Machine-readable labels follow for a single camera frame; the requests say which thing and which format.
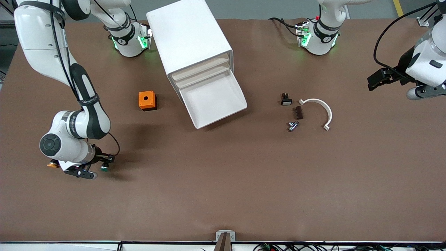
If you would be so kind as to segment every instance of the orange box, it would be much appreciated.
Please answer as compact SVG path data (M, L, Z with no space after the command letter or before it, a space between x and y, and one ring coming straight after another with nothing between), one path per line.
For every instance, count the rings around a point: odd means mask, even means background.
M138 95L138 104L143 111L156 110L157 96L153 91L140 92Z

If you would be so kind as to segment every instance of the brown table surface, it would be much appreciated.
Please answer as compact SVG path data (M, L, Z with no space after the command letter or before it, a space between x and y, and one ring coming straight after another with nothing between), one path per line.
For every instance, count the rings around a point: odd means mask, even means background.
M390 20L347 20L336 47L314 56L272 21L219 20L234 49L248 108L196 130L156 51L126 58L100 23L67 24L121 154L110 173L76 179L46 167L39 140L53 116L78 105L69 88L35 72L17 50L0 92L0 240L442 241L446 236L446 101L409 101L413 86L367 89L373 46ZM397 23L378 57L396 65L425 32ZM140 91L159 109L142 112ZM319 98L334 113L330 131ZM107 136L97 143L113 153Z

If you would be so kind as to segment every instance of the metal connector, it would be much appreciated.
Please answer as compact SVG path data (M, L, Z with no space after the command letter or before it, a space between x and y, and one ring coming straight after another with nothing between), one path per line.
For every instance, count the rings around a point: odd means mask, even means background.
M294 131L294 129L296 129L296 127L299 126L299 122L297 122L297 121L295 121L295 122L288 122L288 126L289 126L288 131L292 132L292 131Z

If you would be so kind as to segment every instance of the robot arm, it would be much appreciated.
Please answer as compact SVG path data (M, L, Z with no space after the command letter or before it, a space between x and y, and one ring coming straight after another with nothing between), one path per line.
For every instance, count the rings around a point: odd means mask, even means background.
M44 0L18 1L14 12L17 34L31 67L37 72L69 86L75 94L80 110L61 111L53 119L52 126L40 141L42 153L52 158L50 164L60 165L70 175L93 179L89 171L92 163L103 161L103 167L113 162L114 155L84 141L85 138L101 139L110 130L110 119L102 108L86 70L76 62L68 49L65 35L65 13L75 20L87 18L90 11L101 17L113 37L123 42L117 47L124 56L136 56L148 46L148 29L145 25L130 22L120 9L130 1L113 0L99 13L97 0Z
M346 19L344 5L364 4L372 0L318 0L320 17L297 27L300 46L315 55L324 55L335 46L339 29Z
M446 2L437 0L442 15ZM407 91L410 100L446 95L446 19L437 21L414 47L404 53L394 68L381 68L368 77L368 88L373 91L384 84L400 81L401 85L414 82Z

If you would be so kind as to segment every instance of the white curved bracket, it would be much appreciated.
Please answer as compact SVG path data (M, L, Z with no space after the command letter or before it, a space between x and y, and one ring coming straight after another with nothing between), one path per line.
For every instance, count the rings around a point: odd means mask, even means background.
M307 100L305 100L305 101L303 101L303 100L299 100L299 103L301 103L301 105L303 105L303 104L305 104L305 103L307 103L307 102L318 103L318 104L320 104L321 106L323 106L323 107L325 108L325 110L327 110L327 113L328 113L328 121L327 121L327 123L324 125L324 129L328 131L328 130L330 129L330 127L328 126L328 124L330 124L331 119L333 118L333 113L331 112L331 108L330 108L330 106L328 106L327 103L325 103L324 101L322 101L322 100L320 100L320 99L307 99Z

